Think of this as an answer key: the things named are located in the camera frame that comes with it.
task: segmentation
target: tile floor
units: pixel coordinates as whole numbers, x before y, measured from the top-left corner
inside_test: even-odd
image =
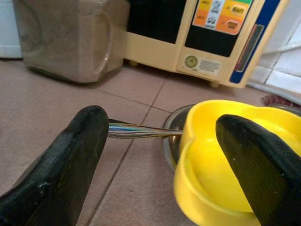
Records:
[[[102,106],[110,118],[161,127],[184,105],[208,99],[260,105],[266,94],[214,89],[142,65],[125,65],[97,84],[75,85],[30,71],[21,61],[0,61],[0,195],[87,105]],[[194,225],[175,202],[159,138],[108,139],[77,225]]]

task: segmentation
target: blue trim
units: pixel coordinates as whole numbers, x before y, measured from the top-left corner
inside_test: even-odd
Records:
[[[261,12],[256,20],[256,23],[255,24],[261,24],[264,26],[264,29],[262,31],[262,34],[260,36],[260,38],[258,39],[258,42],[251,54],[251,57],[250,59],[248,60],[247,64],[246,64],[246,67],[244,68],[244,70],[242,72],[237,72],[237,71],[234,71],[231,78],[230,78],[230,82],[233,82],[233,83],[240,83],[254,54],[255,54],[255,51],[257,50],[266,30],[267,30],[267,27],[270,23],[270,21],[272,20],[272,17],[279,5],[281,0],[266,0],[262,9],[261,9]]]

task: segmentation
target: yellow plastic container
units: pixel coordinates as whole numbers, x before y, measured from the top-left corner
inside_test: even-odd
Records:
[[[215,123],[224,114],[253,120],[280,136],[298,155],[301,118],[276,108],[226,100],[197,104],[187,116],[174,178],[180,208],[202,226],[259,226],[216,139]]]

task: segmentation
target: metal spoon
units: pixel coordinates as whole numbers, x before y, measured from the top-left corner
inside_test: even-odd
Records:
[[[159,129],[129,123],[122,123],[120,121],[118,121],[120,123],[116,122],[116,120],[110,119],[108,137],[132,139],[145,137],[180,136],[182,134],[182,130]]]

